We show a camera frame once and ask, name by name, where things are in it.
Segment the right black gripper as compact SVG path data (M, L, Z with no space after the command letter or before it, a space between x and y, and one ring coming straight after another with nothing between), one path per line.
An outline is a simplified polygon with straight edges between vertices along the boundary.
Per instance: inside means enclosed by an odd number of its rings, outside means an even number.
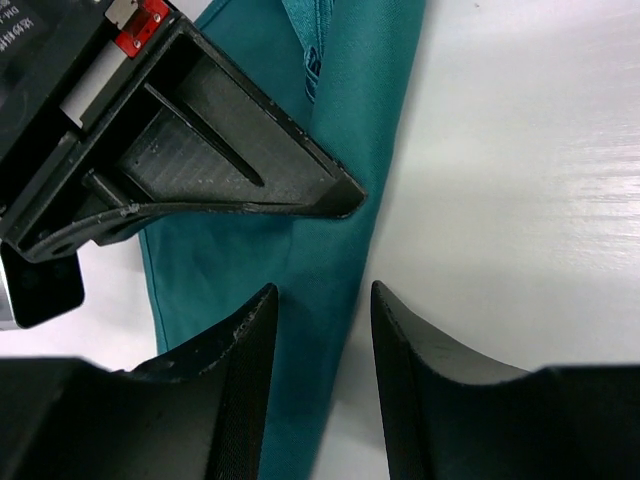
M32 328L79 307L74 246L27 260L18 222L53 183L59 161L111 100L108 84L177 13L169 1L4 1L1 4L1 325Z

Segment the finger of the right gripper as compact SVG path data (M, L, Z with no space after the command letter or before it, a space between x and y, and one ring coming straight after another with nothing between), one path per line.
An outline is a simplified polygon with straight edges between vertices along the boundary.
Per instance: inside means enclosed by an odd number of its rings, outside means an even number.
M18 224L27 260L186 212L343 218L366 194L186 19L168 19Z

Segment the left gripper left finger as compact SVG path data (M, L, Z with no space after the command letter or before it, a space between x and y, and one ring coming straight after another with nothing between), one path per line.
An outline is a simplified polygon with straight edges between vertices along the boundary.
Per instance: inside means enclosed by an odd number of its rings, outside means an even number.
M131 371L77 358L1 362L5 479L254 479L278 324L268 284Z

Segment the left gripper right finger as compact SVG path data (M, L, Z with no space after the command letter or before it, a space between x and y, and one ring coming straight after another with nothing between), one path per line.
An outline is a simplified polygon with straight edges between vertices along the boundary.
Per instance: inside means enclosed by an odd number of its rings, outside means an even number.
M384 283L371 329L394 479L635 479L639 369L528 372L413 313Z

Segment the teal cloth napkin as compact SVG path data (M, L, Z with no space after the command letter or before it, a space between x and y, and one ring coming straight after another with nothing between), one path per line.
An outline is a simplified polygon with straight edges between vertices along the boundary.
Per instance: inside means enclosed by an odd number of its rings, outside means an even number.
M186 214L140 236L167 351L280 292L263 479L305 479L329 415L422 28L421 1L214 1L197 24L366 190L342 220Z

